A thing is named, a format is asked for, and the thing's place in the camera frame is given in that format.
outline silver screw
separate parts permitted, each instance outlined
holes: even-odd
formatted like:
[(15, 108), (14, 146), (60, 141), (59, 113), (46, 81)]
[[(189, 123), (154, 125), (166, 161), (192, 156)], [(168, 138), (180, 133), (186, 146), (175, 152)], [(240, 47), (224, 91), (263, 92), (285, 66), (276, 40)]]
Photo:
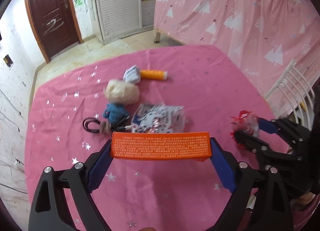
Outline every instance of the silver screw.
[(45, 168), (44, 168), (44, 172), (45, 172), (45, 173), (51, 172), (51, 167), (50, 167), (50, 166), (45, 167)]
[(83, 167), (83, 163), (76, 163), (75, 168), (76, 169), (81, 169)]
[(239, 162), (239, 166), (240, 168), (245, 169), (248, 167), (248, 164), (246, 162)]
[(271, 167), (271, 168), (270, 168), (270, 172), (271, 172), (271, 173), (277, 173), (278, 170), (277, 170), (275, 167)]

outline tiled floor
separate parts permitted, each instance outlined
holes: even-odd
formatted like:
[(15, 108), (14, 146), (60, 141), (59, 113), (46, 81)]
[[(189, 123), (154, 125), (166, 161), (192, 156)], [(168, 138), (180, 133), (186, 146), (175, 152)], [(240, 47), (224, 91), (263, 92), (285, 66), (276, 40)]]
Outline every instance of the tiled floor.
[(161, 36), (160, 43), (155, 44), (152, 30), (135, 34), (107, 45), (102, 45), (97, 38), (94, 38), (58, 55), (42, 68), (36, 79), (35, 92), (42, 84), (73, 69), (122, 54), (169, 45), (180, 44), (164, 35)]

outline table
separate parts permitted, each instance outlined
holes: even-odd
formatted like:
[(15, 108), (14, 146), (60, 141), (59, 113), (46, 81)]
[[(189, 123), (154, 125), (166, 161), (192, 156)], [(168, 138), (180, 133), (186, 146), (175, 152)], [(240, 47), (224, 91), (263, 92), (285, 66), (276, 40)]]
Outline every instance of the table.
[[(102, 118), (107, 100), (103, 88), (122, 78), (132, 65), (167, 70), (166, 81), (142, 80), (140, 102), (183, 105), (186, 132), (208, 131), (238, 161), (257, 168), (254, 154), (239, 150), (230, 136), (230, 118), (241, 110), (268, 120), (273, 114), (241, 71), (214, 46), (179, 46), (145, 50), (100, 61), (42, 85), (28, 120), (25, 170), (32, 201), (46, 166), (68, 169), (84, 162), (111, 136), (82, 128), (86, 117)], [(138, 103), (128, 106), (132, 114)], [(287, 151), (276, 135), (261, 133), (272, 149)], [(69, 190), (66, 192), (76, 227), (85, 230)], [(201, 231), (214, 225), (230, 192), (224, 189), (209, 160), (134, 161), (114, 159), (92, 197), (113, 231), (154, 227), (157, 231)]]

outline green drawing on wall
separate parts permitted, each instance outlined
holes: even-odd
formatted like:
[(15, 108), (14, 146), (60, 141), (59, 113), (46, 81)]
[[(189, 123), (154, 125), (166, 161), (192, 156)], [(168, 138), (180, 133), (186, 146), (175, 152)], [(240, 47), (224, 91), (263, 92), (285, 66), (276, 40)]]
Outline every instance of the green drawing on wall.
[(82, 0), (75, 0), (75, 7), (79, 7), (83, 5), (83, 1)]

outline beige plush object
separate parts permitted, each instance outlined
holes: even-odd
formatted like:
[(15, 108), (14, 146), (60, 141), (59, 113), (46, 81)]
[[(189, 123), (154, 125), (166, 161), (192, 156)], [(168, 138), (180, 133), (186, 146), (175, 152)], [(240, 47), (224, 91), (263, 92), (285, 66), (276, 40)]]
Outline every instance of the beige plush object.
[(104, 89), (104, 95), (109, 103), (130, 105), (139, 101), (140, 91), (134, 83), (111, 79)]

